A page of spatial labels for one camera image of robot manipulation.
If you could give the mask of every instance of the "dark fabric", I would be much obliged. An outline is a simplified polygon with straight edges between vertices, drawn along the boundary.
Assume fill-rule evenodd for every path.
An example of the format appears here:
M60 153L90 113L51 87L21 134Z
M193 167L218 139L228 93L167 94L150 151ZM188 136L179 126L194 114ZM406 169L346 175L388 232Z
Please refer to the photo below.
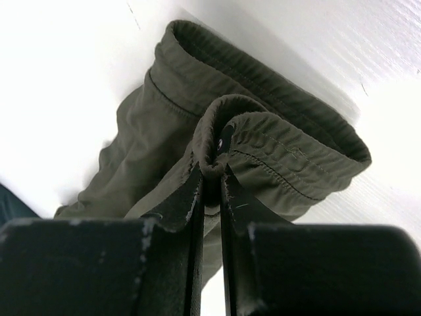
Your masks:
M293 221L371 163L364 142L329 105L188 21L168 25L117 123L98 173L58 217L137 218L199 162L209 179L229 164L247 190ZM230 150L217 157L218 135L228 125ZM221 265L219 208L205 213L204 283Z
M0 184L0 227L12 219L22 217L38 217L38 215Z

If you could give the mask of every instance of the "stitching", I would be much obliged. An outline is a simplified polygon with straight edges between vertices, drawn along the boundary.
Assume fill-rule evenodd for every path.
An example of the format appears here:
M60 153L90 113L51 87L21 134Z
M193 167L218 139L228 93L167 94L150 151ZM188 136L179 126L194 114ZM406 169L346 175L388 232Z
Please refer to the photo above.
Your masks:
M182 70L180 68L178 68L178 65L175 64L169 64L166 60L166 56L165 54L162 54L163 58L161 58L159 61L162 62L165 66L167 66L168 68L171 68L178 76L182 77L185 81L189 82L190 84L195 84L197 87L202 87L200 84L198 84L194 79L189 78L187 75L185 75ZM213 98L215 97L219 97L221 96L221 93L218 93L217 91L214 90L207 90L209 93L213 94Z
M245 154L245 155L250 155L250 154L248 154L248 153L244 153L244 152L242 152L242 151L239 151L239 150L234 150L234 151L238 151L238 152L240 152L240 153L243 153L243 154ZM302 178L300 178L300 176L295 172L295 171L293 171L293 170L291 170L291 169L289 169L288 167L286 167L285 165L282 165L285 169L287 169L291 174L293 174L299 181L301 181L305 186L307 186L308 188L312 188L312 189L314 189L314 190L317 190L317 191L320 191L320 190L323 190L323 189L320 189L320 188L316 188L315 186L313 186L312 184L309 184L309 183L307 183L306 181L304 181Z
M274 140L278 145L281 145L287 152L289 152L290 154L292 154L292 156L294 156L294 158L296 158L296 156L294 155L294 152L291 149L286 148L286 146L285 146L284 143L282 143L279 140L276 140L272 136L269 136L269 135L267 135L265 133L262 133L262 132L259 132L259 131L251 131L251 130L244 131L243 133L248 133L248 134L256 133L256 134L260 134L260 135L266 136L266 137L270 138L271 140ZM341 181L341 179L339 179L336 175L334 175L332 173L329 173L328 171L326 171L325 169L323 169L322 166L320 166L317 163L309 160L309 158L299 148L298 148L298 150L299 150L300 155L302 155L304 157L304 159L307 160L310 164L312 164L313 166L319 168L321 171L323 171L324 173L326 173L328 176L331 176L332 178L335 178L336 180Z
M190 112L190 111L188 111L186 109L183 109L177 103L173 102L173 100L171 100L169 97L167 97L162 91L160 91L159 88L158 88L158 86L156 85L156 83L153 81L152 74L151 74L150 71L149 71L149 79L150 79L153 87L158 91L158 95L160 97L162 97L169 104L170 108L173 111L175 111L178 114L183 115L184 117L187 117L189 119L192 119L192 118L200 118L201 117L201 115L196 115L193 112Z
M255 83L254 81L252 81L251 79L248 79L246 76L244 76L242 73L236 71L235 69L231 68L230 66L224 64L222 61L214 58L213 56L209 55L207 52L203 51L199 46L197 46L196 44L194 44L193 42L189 42L192 46L196 47L196 49L198 49L200 52L202 52L204 55L206 55L207 57L209 57L210 59L212 59L213 61L216 61L218 64L227 67L228 69L230 69L232 72L236 73L237 75L239 75L240 77L242 77L243 79L245 79L246 81L248 81L250 84L254 85L256 88L258 88L260 91L264 92L266 95L271 96L274 100L278 101L280 104L282 104L283 106L288 107L289 109L291 109L293 112L297 113L300 117L302 117L303 119L307 120L308 122L311 122L313 125L319 127L321 130L323 130L327 136L330 138L330 140L338 147L341 148L336 142L335 140L332 138L332 136L329 134L329 132L327 130L325 130L322 126L320 126L319 124L317 124L316 122L314 122L311 118L309 118L308 116L302 114L301 112L299 112L298 110L294 109L291 105L285 104L282 100L280 100L279 98L277 98L275 95L271 94L270 92L268 92L267 90L265 90L264 88L262 88L261 86L259 86L257 83Z
M316 198L313 198L313 197L310 197L310 196L307 196L306 194L304 194L304 193L302 193L302 192L300 192L296 187L294 187L291 183L289 183L288 182L288 180L286 180L282 175L280 175L278 172L276 172L273 168L271 168L271 167L269 167L265 162L263 162L263 161L261 161L259 158L257 158L257 157L255 157L254 155L251 155L251 154L249 154L249 153L244 153L244 152L242 152L242 151L239 151L239 150L236 150L236 149L234 149L233 150L233 152L236 152L236 153L240 153L240 154L242 154L242 155L244 155L244 156L246 156L246 157L248 157L248 158L250 158L251 160L253 160L254 162L256 162L256 163L258 163L260 166L262 166L263 167L263 169L268 173L268 174L271 174L271 175L275 175L276 176L276 180L283 186L283 187L285 187L285 188L287 188L287 189L290 189L290 188L292 188L294 191L296 191L300 196L303 196L303 197L305 197L305 198L307 198L307 199L311 199L312 201L322 201L322 199L316 199Z
M185 37L183 37L183 36L178 36L178 37L180 37L180 38L183 38L183 40L187 40L187 38L185 38ZM201 50L201 49L199 49L198 48L198 50L200 50L202 53L204 53L206 56L209 56L210 58L212 58L210 55L208 55L208 54L206 54L203 50ZM223 64L222 62L220 62L220 61L218 61L218 60L216 60L216 59L214 59L216 62L218 62L218 63L220 63L221 65L224 65L225 66L225 64ZM180 68L178 68L178 65L175 65L175 64L168 64L168 62L166 61L166 59L165 58L163 58L162 60L161 60L161 62L162 63L164 63L166 66L168 66L168 67L170 67L172 70L174 70L174 72L177 74L177 75L179 75L179 76L181 76L184 80L186 80L187 82L189 82L189 83L191 83L191 84L195 84L196 86L198 86L198 87L202 87L202 85L200 85L200 84L198 84L194 79L191 79L191 78L189 78L187 75L185 75L182 71L182 69L180 69ZM245 90L247 90L249 93L251 93L251 94L253 94L250 90L248 90L247 88L245 88L245 87L243 87L243 86L241 86L243 89L245 89ZM207 90L208 92L211 92L211 93L213 93L214 95L216 95L216 96L221 96L221 93L220 92L218 92L218 91L216 91L216 90ZM269 109L272 109L275 113L278 113L280 116L282 116L282 114L281 114L281 112L277 109L277 108L275 108L275 107L273 107L273 106L271 106L270 104L267 104L267 103L265 103L265 105L266 105L266 107L268 107Z

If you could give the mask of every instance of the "white surface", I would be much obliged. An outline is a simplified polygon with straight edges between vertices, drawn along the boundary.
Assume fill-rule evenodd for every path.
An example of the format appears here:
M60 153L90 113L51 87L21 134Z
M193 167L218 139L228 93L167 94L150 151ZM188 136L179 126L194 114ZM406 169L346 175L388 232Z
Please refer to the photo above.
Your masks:
M394 224L421 245L420 0L129 4L0 2L0 181L42 217L89 183L166 24L194 16L327 101L368 144L372 167L299 222ZM221 276L203 315L224 314Z

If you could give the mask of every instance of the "pant leg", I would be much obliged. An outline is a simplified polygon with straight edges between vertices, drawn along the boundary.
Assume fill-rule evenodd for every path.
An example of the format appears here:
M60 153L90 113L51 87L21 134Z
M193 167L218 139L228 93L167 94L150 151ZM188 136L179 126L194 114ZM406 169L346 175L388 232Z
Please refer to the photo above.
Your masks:
M12 219L21 217L38 217L38 215L0 184L0 227Z

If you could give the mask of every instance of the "seam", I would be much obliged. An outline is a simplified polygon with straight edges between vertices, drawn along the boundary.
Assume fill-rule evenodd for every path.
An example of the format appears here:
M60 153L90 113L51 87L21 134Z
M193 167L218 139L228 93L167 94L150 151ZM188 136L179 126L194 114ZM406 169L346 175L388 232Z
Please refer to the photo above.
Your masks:
M245 154L245 155L250 155L250 154L248 154L248 153L244 153L244 152L242 152L242 151L240 151L240 150L236 150L236 149L233 149L234 151L238 151L238 152L240 152L240 153L243 153L243 154ZM263 155L265 155L265 157L268 157L268 158L271 158L271 156L269 156L269 155L267 155L267 154L265 154L264 152L263 152ZM295 171L293 171L293 170L291 170L290 168L288 168L287 166L285 166L285 165L282 165L285 169L287 169L292 175L294 175L300 182L302 182L306 187L308 187L308 188L311 188L311 189L313 189L313 190L316 190L316 191L323 191L324 189L322 189L322 188L317 188L317 187L315 187L315 186L313 186L312 184L309 184L308 182L306 182L306 181L304 181ZM277 171L275 171L275 169L273 169L272 167L269 167L269 168L271 168L274 172L276 172L278 175L280 175Z
M202 88L203 87L203 85L201 85L201 84L199 84L199 83L197 83L197 81L196 80L194 80L194 79L192 79L192 78L190 78L189 76L187 76L186 74L184 74L183 73L183 70L180 68L180 67L178 67L178 65L175 65L175 64L169 64L168 62L167 62L167 60L166 60L166 55L165 54L162 54L162 58L161 59L159 59L159 61L161 62L161 63L163 63L165 66L167 66L168 68L171 68L178 76L180 76L180 77L182 77L185 81L187 81L187 82L189 82L190 84L194 84L195 86L197 86L197 87L199 87L199 88ZM220 72L218 69L215 69L215 68L213 68L212 66L210 66L210 65L208 65L208 64L206 64L206 63L202 63L202 64L204 64L204 65L206 65L206 66L208 66L208 67L210 67L210 68L212 68L212 69L214 69L215 71L218 71L218 72ZM231 80L233 80L231 77L229 77L228 75L226 75L226 74L224 74L223 72L220 72L220 73L222 73L224 76L227 76L228 78L230 78ZM246 90L246 91L248 91L251 95L254 95L249 89L247 89L247 88L245 88L244 86L242 86L239 82L235 82L237 85L239 85L239 86L241 86L244 90ZM220 91L217 91L217 90L211 90L211 89L209 89L209 87L207 87L207 90L206 90L208 93L211 93L212 94L212 97L213 98L217 98L217 97L220 97L220 96L222 96L221 95L221 93L220 93ZM279 111L279 110L277 110L277 108L275 108L275 107L273 107L273 106L271 106L271 105L269 105L269 104L267 104L264 100L262 100L261 98L259 98L259 97L257 97L257 96L254 96L253 97L253 99L255 99L255 98L257 98L257 99L259 99L259 100L257 100L257 101L259 101L259 102L261 102L261 103L264 103L264 105L265 105L265 107L268 107L269 109L272 109L275 113L277 113L279 116L282 116L282 113Z
M184 36L180 36L181 38L183 38L184 40L188 40L186 37ZM322 126L320 126L319 124L317 124L316 122L314 122L311 118L309 118L308 116L302 114L300 111L294 109L291 105L288 105L286 103L284 103L281 99L277 98L275 95L273 95L272 93L270 93L269 91L265 90L264 88L262 88L260 85L258 85L256 82L252 81L251 79L248 79L246 76L244 76L242 73L236 71L235 69L231 68L230 66L228 66L227 64L223 63L222 61L214 58L213 56L209 55L207 52L203 51L199 46L197 46L196 44L194 44L193 42L189 41L189 43L196 47L196 49L198 49L200 52L202 52L204 55L206 55L207 57L211 58L212 60L216 61L218 64L227 67L228 69L230 69L232 72L236 73L237 75L239 75L240 77L242 77L243 79L245 79L246 81L248 81L250 84L252 84L253 86L255 86L256 88L258 88L260 91L264 92L266 95L272 97L274 100L278 101L280 104L286 106L287 108L289 108L290 110L292 110L293 112L295 112L296 114L298 114L300 117L302 117L303 119L307 120L308 122L312 123L314 126L319 127L321 130L323 130L326 135L330 138L330 140L338 147L341 148L336 142L335 140L332 138L331 134L325 130Z
M167 97L156 85L156 83L153 81L152 79L152 74L151 71L149 71L149 79L153 85L153 87L158 91L158 95L163 98L170 106L170 109L172 109L173 111L177 112L178 114L187 117L189 119L193 119L193 118L200 118L200 115L196 115L193 112L190 112L184 108L182 108L181 106L179 106L177 103L175 103L173 100L171 100L169 97Z
M246 157L248 157L249 159L251 159L252 161L254 161L255 163L258 163L263 170L265 170L269 175L274 175L276 180L284 187L287 189L293 189L295 192L297 192L300 196L303 196L307 199L310 199L312 201L322 201L322 199L316 199L313 197L310 197L302 192L300 192L296 187L294 187L291 183L288 182L287 179L285 179L281 174L279 174L278 172L276 172L273 168L269 167L265 162L261 161L259 158L255 157L254 155L251 155L249 153L244 153L242 151L239 150L232 150L235 153L240 153Z
M199 83L197 83L196 82L196 80L194 80L194 79L192 79L192 78L190 78L189 76L187 76L186 74L184 74L183 73L183 70L181 69L181 68L179 68L178 67L178 65L175 65L175 64L169 64L168 63L168 61L166 60L166 55L164 54L164 53L162 53L162 56L160 56L160 57L162 57L162 58L160 58L159 59L159 62L160 63L162 63L162 64L164 64L165 66L167 66L168 68L170 68L171 70L173 70L178 76L180 76L180 77L182 77L185 81L187 81L189 84L194 84L196 87L198 87L198 88L202 88L203 86L202 85L200 85ZM208 93L211 93L212 94L212 98L213 99L215 99L215 98L217 98L217 97L220 97L221 96L221 93L218 93L216 90L210 90L210 89L207 89L207 92ZM203 111L202 111L202 116L203 116L203 113L206 111L206 108L204 108L203 109Z
M284 144L284 143L282 143L281 141L279 141L279 140L276 140L275 138L273 138L272 136L269 136L269 135L267 135L267 134L265 134L265 133L262 133L262 132L259 132L259 131L256 131L256 130L254 130L254 131L251 131L251 130L248 130L248 131L243 131L242 133L244 133L244 134L260 134L260 135L262 135L262 136L265 136L265 137L267 137L267 138L270 138L271 140L274 140L278 145L281 145L287 152L289 152L290 154L292 154L292 156L294 156L294 158L296 158L296 156L295 156L295 154L296 154L296 152L294 152L293 150L291 150L291 149L288 149L288 148L286 148L286 145ZM328 171L326 171L325 169L323 169L322 168L322 166L320 166L320 165L318 165L317 163L315 163L315 162L313 162L313 161L311 161L301 150L300 150L300 148L299 147L296 147L298 150L299 150L299 155L302 155L303 157L304 157L304 159L305 160L307 160L310 164L312 164L313 166L315 166L315 167L317 167L317 168L319 168L322 172L324 172L324 173L326 173L328 176L330 176L330 177L332 177L332 178L334 178L334 179L336 179L336 180L338 180L338 181L342 181L342 179L341 178L338 178L336 175L334 175L334 174L332 174L332 173L330 173L330 172L328 172ZM328 153L325 157L328 157L329 155L331 155L332 154L332 152L330 152L330 153Z

